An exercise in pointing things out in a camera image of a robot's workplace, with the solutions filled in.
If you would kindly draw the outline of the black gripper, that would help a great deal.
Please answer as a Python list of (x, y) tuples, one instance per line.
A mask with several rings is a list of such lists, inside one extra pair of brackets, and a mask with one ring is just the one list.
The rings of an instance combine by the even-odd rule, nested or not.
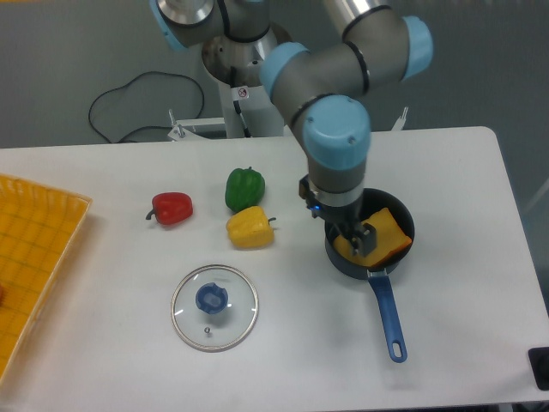
[(313, 218), (319, 217), (340, 231), (349, 244), (352, 256), (359, 253), (361, 257), (366, 257), (376, 249), (377, 230), (370, 223), (362, 223), (361, 235), (360, 231), (356, 231), (360, 226), (359, 212), (363, 198), (361, 187), (342, 193), (330, 193), (318, 189), (306, 175), (299, 181), (299, 196), (305, 201)]

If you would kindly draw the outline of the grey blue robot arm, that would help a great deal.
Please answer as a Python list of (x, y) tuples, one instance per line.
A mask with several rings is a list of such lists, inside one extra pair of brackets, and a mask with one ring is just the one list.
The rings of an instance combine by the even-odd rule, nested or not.
[(400, 16), (386, 1), (327, 1), (325, 8), (341, 43), (319, 52), (276, 44), (260, 56), (258, 82), (307, 157), (301, 197), (364, 256), (376, 233), (359, 215), (371, 141), (359, 97), (427, 69), (433, 39), (420, 18)]

